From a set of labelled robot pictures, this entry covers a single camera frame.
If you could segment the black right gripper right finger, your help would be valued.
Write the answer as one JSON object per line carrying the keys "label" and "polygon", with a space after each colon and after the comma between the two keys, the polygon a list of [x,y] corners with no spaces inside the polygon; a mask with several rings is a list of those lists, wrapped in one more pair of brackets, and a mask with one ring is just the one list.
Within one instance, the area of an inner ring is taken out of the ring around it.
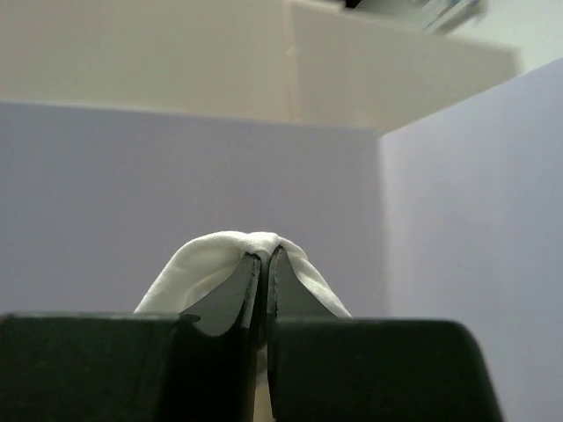
{"label": "black right gripper right finger", "polygon": [[297,278],[286,249],[271,258],[267,378],[277,421],[365,419],[365,326],[335,316]]}

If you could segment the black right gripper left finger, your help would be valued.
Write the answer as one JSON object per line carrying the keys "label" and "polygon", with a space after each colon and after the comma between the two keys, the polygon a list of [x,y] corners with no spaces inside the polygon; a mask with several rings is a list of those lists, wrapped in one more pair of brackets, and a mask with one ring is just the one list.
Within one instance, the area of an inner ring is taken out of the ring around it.
{"label": "black right gripper left finger", "polygon": [[181,313],[175,419],[250,421],[260,344],[261,261],[246,253],[218,287]]}

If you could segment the white t shirt colourful print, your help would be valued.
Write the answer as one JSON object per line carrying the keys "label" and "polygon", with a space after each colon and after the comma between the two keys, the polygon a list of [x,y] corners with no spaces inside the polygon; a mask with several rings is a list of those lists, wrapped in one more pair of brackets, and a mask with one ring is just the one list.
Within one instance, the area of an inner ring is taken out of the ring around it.
{"label": "white t shirt colourful print", "polygon": [[300,283],[332,314],[350,313],[298,245],[273,232],[220,231],[181,246],[152,283],[136,313],[179,313],[197,303],[230,277],[244,254],[269,264],[281,246]]}

